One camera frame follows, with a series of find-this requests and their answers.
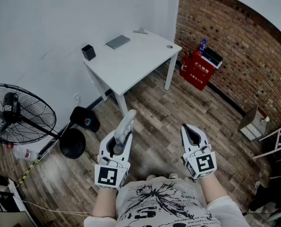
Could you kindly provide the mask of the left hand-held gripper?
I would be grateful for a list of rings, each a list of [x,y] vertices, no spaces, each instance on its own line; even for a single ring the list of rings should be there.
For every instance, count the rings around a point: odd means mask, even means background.
[[[119,190],[123,187],[129,173],[131,164],[128,162],[132,147],[133,134],[129,132],[125,138],[121,158],[122,160],[112,158],[114,156],[114,147],[116,141],[114,132],[110,132],[100,143],[98,164],[95,164],[95,185]]]

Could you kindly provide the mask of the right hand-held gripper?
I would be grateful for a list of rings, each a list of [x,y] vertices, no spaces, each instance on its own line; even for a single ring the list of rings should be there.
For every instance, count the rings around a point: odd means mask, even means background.
[[[191,178],[195,180],[214,173],[217,169],[216,156],[211,144],[208,144],[206,134],[199,128],[184,123],[181,126],[181,137],[185,151],[182,156],[183,164]]]

